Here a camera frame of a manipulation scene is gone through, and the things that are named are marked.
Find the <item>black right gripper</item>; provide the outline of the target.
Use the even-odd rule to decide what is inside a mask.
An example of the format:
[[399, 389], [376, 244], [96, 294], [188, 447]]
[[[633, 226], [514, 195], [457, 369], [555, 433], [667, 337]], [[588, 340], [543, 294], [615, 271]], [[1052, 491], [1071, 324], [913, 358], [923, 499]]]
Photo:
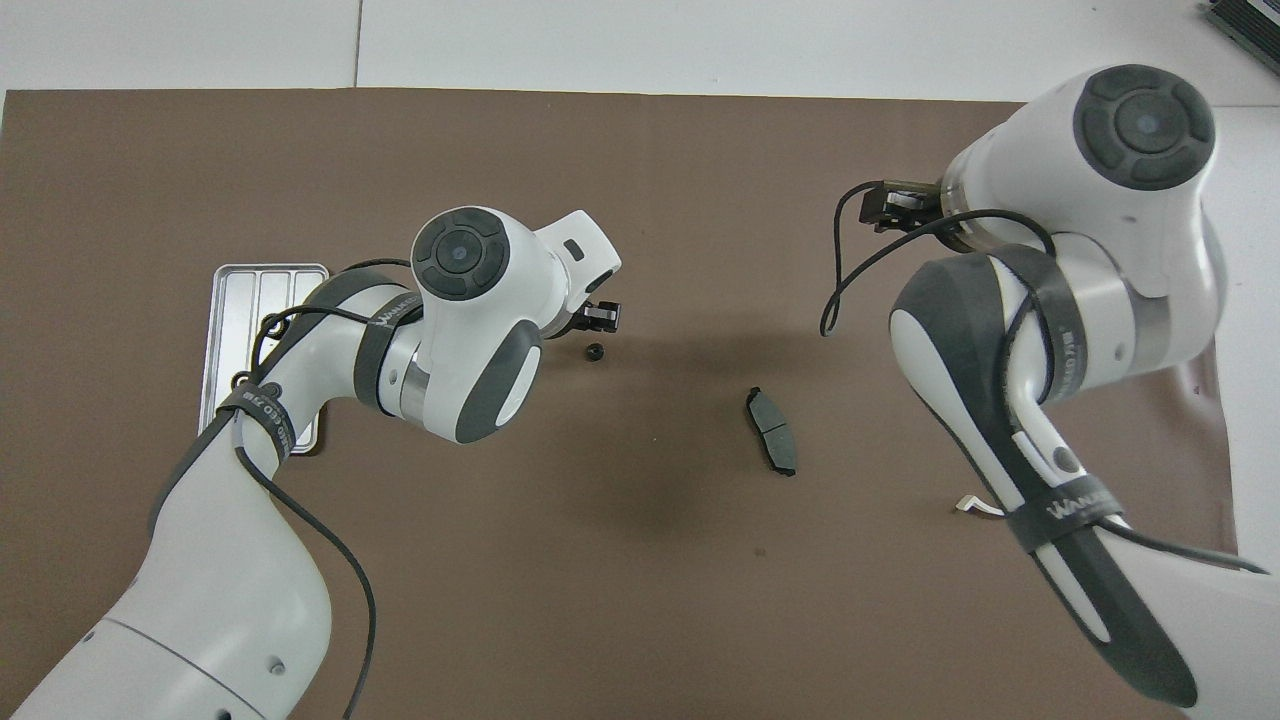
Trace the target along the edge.
[[945, 217], [938, 184], [890, 179], [870, 182], [861, 210], [881, 211], [876, 218], [877, 233], [909, 233]]

